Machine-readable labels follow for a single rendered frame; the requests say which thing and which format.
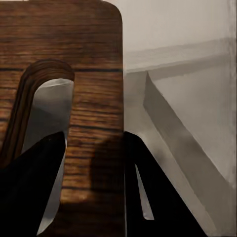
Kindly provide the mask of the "cutting board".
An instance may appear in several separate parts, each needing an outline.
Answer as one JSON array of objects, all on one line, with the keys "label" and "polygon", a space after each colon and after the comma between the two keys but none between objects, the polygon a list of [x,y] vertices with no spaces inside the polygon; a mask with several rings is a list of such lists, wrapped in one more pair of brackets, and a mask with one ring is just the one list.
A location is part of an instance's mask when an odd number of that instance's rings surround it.
[{"label": "cutting board", "polygon": [[123,39],[102,0],[0,1],[0,171],[22,154],[34,94],[74,82],[58,212],[36,237],[125,237]]}]

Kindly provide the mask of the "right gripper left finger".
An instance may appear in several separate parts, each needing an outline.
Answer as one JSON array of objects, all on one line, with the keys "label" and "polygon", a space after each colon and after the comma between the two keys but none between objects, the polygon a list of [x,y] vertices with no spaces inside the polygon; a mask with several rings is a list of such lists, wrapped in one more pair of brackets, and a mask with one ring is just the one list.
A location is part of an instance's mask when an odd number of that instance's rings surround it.
[{"label": "right gripper left finger", "polygon": [[0,171],[0,237],[36,237],[65,152],[60,131]]}]

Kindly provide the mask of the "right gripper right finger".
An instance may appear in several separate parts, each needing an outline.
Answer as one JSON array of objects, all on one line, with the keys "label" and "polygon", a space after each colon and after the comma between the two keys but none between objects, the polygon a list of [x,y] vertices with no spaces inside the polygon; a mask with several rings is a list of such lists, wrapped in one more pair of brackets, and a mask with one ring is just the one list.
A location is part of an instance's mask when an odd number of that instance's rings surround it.
[{"label": "right gripper right finger", "polygon": [[[135,165],[154,220],[143,217]],[[124,132],[127,237],[207,237],[142,139]]]}]

